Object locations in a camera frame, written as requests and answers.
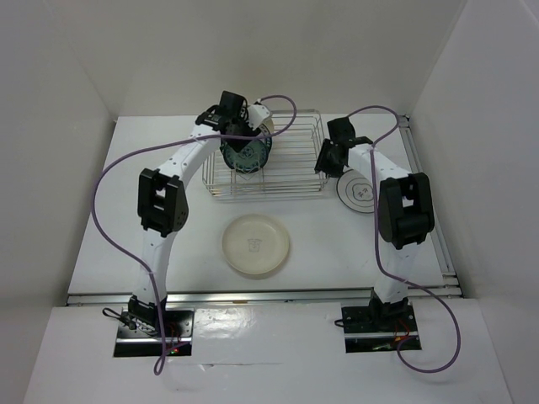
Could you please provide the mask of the blue patterned small plate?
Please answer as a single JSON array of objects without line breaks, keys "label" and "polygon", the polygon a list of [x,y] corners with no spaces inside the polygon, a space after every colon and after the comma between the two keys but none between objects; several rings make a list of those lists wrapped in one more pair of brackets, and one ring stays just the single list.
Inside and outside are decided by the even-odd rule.
[{"label": "blue patterned small plate", "polygon": [[230,145],[223,142],[220,151],[224,163],[238,173],[256,173],[262,169],[269,160],[273,146],[271,138],[250,141],[241,151],[235,151]]}]

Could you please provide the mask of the white plate teal lettered rim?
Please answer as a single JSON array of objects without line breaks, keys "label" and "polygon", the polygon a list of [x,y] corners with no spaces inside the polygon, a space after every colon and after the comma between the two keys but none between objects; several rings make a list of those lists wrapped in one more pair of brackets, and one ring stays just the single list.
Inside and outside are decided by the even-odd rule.
[{"label": "white plate teal lettered rim", "polygon": [[265,119],[259,126],[259,139],[270,139],[275,135],[275,124],[272,118]]}]

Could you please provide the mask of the white plate blue rim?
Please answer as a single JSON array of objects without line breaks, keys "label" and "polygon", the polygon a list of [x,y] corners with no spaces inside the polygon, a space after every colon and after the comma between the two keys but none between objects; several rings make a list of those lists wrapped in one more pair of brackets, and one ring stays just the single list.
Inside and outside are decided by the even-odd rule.
[{"label": "white plate blue rim", "polygon": [[336,192],[339,200],[350,210],[361,214],[374,212],[371,182],[357,171],[345,171],[337,180]]}]

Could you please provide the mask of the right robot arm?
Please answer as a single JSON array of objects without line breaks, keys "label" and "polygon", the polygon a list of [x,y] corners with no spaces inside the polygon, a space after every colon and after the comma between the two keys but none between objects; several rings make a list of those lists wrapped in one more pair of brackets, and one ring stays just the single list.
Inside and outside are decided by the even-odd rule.
[{"label": "right robot arm", "polygon": [[408,285],[414,260],[435,219],[430,181],[411,173],[358,137],[348,117],[328,122],[315,171],[342,179],[349,167],[370,180],[375,218],[375,255],[382,275],[371,292],[368,311],[355,318],[372,332],[389,332],[407,317]]}]

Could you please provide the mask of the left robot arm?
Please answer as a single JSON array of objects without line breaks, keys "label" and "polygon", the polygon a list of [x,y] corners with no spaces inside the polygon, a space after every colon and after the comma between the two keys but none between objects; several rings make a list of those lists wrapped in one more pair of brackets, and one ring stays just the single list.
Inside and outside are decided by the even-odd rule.
[{"label": "left robot arm", "polygon": [[196,118],[186,142],[166,162],[140,173],[137,214],[143,229],[142,275],[128,302],[128,313],[146,335],[158,335],[166,326],[168,263],[174,238],[188,219],[190,180],[225,142],[222,135],[241,149],[251,138],[269,133],[262,127],[270,117],[260,102],[248,104],[244,97],[225,91],[219,104]]}]

